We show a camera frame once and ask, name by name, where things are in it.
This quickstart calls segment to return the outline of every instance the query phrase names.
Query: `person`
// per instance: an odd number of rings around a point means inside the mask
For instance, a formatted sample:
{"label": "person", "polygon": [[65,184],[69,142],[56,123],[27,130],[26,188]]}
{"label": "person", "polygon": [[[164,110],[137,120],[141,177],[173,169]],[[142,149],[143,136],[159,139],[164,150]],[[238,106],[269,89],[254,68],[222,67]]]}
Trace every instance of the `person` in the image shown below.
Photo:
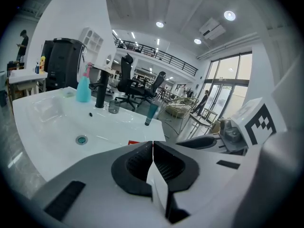
{"label": "person", "polygon": [[20,61],[21,57],[25,55],[29,41],[29,37],[27,36],[27,31],[25,29],[21,31],[20,36],[23,37],[23,41],[21,44],[17,44],[17,46],[19,47],[19,51],[16,61]]}
{"label": "person", "polygon": [[206,102],[208,101],[208,93],[209,93],[209,90],[206,90],[205,91],[205,95],[202,99],[202,101],[199,103],[199,105],[194,109],[193,112],[191,112],[191,114],[194,114],[194,112],[196,112],[197,110],[199,110],[198,112],[198,116],[200,116],[202,110],[204,109],[204,106],[206,104]]}
{"label": "person", "polygon": [[187,91],[186,90],[184,90],[184,93],[181,95],[181,97],[182,98],[187,98],[188,96],[187,96]]}

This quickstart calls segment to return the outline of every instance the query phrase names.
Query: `office chair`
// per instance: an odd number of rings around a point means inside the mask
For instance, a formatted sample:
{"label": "office chair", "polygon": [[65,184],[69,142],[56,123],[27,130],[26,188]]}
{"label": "office chair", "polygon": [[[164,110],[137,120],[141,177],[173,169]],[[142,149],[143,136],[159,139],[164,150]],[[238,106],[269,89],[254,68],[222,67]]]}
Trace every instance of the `office chair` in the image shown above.
{"label": "office chair", "polygon": [[134,95],[141,95],[141,97],[135,98],[135,99],[141,99],[141,102],[138,104],[138,106],[140,106],[144,101],[147,101],[151,104],[151,99],[149,98],[153,98],[156,96],[156,90],[159,86],[161,86],[161,84],[165,80],[165,77],[166,77],[166,73],[161,71],[158,74],[153,85],[151,85],[150,89],[131,87],[134,92]]}
{"label": "office chair", "polygon": [[117,89],[119,92],[125,92],[127,98],[125,97],[116,97],[115,100],[120,99],[120,103],[128,103],[133,108],[133,111],[135,111],[134,104],[138,104],[138,102],[130,99],[131,95],[134,95],[136,91],[133,91],[134,88],[139,84],[139,81],[132,80],[130,77],[131,73],[131,64],[133,62],[133,58],[128,54],[125,57],[122,57],[121,60],[121,67],[122,67],[122,78],[119,81],[117,85]]}

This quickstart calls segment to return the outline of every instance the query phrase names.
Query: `railing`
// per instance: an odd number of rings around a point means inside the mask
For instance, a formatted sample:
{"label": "railing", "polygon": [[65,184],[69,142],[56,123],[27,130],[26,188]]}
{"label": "railing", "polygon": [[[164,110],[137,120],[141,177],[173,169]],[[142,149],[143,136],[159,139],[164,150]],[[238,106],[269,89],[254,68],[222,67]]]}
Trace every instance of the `railing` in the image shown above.
{"label": "railing", "polygon": [[113,37],[114,37],[115,46],[118,48],[123,48],[138,53],[143,53],[144,55],[169,63],[170,65],[173,65],[192,76],[195,76],[196,71],[198,70],[196,67],[190,65],[189,63],[184,62],[183,60],[178,59],[177,57],[174,57],[163,51],[157,51],[156,48],[145,46],[139,43],[135,44],[132,41],[123,41],[122,43],[119,39],[117,39],[117,37],[114,34]]}

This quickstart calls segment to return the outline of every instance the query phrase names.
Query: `white sink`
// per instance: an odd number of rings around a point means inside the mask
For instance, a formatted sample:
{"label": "white sink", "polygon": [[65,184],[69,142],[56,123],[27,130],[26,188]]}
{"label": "white sink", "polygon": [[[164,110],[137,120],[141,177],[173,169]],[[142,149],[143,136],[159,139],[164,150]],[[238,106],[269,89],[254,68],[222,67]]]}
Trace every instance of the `white sink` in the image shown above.
{"label": "white sink", "polygon": [[[123,108],[111,114],[108,104],[99,109],[94,97],[80,103],[75,96],[64,97],[63,90],[14,100],[13,109],[25,150],[46,181],[87,156],[120,148],[129,140],[165,141],[160,121],[145,126],[144,115]],[[79,136],[87,143],[76,143]]]}

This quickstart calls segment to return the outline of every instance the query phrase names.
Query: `soap dispenser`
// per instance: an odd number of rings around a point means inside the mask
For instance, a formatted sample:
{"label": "soap dispenser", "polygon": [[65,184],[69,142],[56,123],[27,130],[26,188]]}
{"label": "soap dispenser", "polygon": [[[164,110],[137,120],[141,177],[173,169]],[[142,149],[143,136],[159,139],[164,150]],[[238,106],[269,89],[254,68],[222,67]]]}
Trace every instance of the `soap dispenser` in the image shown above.
{"label": "soap dispenser", "polygon": [[76,100],[79,102],[89,102],[91,100],[91,90],[89,88],[89,84],[90,84],[89,73],[90,73],[91,63],[88,63],[85,67],[86,67],[85,72],[82,75],[79,84],[77,86]]}

